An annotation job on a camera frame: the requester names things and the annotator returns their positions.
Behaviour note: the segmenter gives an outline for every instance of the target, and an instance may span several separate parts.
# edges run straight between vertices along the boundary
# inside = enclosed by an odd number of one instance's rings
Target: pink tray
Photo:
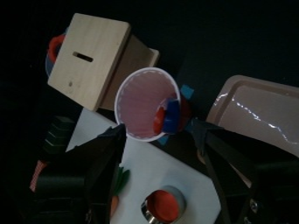
[[[207,122],[299,157],[297,87],[243,75],[232,76],[219,92]]]

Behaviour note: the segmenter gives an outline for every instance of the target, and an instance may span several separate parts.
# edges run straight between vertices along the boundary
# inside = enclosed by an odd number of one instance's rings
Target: white table
[[[69,140],[68,150],[117,125],[96,112],[81,110]],[[149,143],[125,141],[121,166],[131,171],[112,224],[147,224],[140,206],[145,196],[164,185],[175,186],[183,193],[187,207],[177,224],[212,224],[220,212],[220,202],[211,179],[187,164],[171,157]]]

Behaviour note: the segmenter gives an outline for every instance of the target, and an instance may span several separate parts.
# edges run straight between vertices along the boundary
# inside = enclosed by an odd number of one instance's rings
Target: dark background
[[[65,31],[74,12],[132,25],[136,37],[160,52],[156,66],[172,75],[179,87],[185,84],[195,90],[192,111],[205,119],[220,88],[235,74],[299,87],[297,5],[291,0],[6,2],[1,6],[2,203],[25,210],[32,198],[28,185],[36,159],[42,157],[52,118],[66,116],[76,122],[80,116],[81,106],[46,85],[44,69],[48,43]],[[98,113],[113,119],[108,111]],[[160,148],[204,172],[188,133],[171,136]],[[4,217],[17,217],[6,207]]]

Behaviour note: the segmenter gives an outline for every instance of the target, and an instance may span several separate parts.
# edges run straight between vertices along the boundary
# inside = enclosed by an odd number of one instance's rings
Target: orange object
[[[156,191],[148,197],[148,210],[164,223],[173,222],[179,217],[179,204],[175,197],[165,191]]]
[[[49,55],[49,59],[52,63],[54,63],[56,61],[57,54],[58,54],[58,47],[61,46],[64,37],[65,37],[65,34],[61,34],[60,36],[53,37],[50,39],[48,55]]]
[[[153,133],[159,135],[164,126],[164,107],[160,107],[153,117]]]
[[[113,195],[110,200],[110,210],[109,210],[109,218],[113,216],[114,211],[117,210],[118,197]]]

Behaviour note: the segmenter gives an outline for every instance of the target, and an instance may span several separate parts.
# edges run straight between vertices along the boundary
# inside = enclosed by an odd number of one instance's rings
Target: wooden box
[[[131,33],[131,25],[74,13],[50,70],[48,84],[84,108],[114,110],[125,77],[153,67],[159,52]]]

